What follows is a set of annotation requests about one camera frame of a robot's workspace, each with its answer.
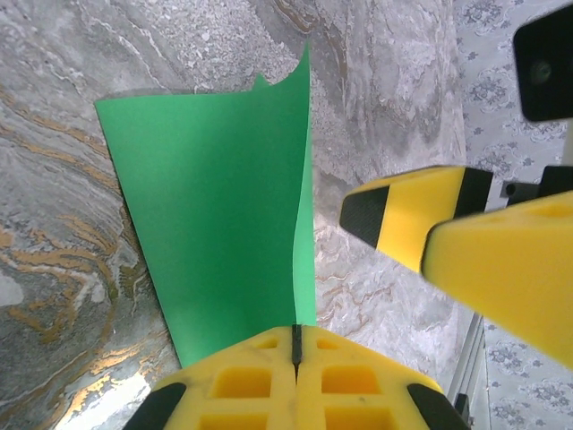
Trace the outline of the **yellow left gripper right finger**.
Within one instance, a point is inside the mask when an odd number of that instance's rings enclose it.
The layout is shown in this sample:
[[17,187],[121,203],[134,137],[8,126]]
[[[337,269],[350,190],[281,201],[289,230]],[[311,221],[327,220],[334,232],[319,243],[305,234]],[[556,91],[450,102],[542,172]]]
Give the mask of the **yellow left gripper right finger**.
[[470,430],[429,376],[319,327],[295,327],[295,430]]

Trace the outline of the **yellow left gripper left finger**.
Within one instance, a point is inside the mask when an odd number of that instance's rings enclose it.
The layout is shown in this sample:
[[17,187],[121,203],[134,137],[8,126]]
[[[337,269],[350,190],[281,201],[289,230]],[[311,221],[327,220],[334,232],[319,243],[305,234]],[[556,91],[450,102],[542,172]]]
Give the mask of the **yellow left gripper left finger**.
[[129,430],[295,430],[293,328],[277,327],[160,382]]

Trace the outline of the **green paper sheet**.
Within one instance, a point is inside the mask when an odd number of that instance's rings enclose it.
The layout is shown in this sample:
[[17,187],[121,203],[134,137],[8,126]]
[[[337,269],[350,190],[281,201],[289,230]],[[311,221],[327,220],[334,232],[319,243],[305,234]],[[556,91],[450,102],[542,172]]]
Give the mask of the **green paper sheet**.
[[183,366],[316,323],[308,53],[274,84],[95,109]]

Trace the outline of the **aluminium right side rail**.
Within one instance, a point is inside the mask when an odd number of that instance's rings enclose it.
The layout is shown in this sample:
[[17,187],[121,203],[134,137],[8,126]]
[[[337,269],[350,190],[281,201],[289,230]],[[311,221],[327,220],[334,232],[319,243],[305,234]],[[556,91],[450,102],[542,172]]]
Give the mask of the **aluminium right side rail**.
[[484,324],[477,313],[469,324],[447,397],[471,430],[492,430]]

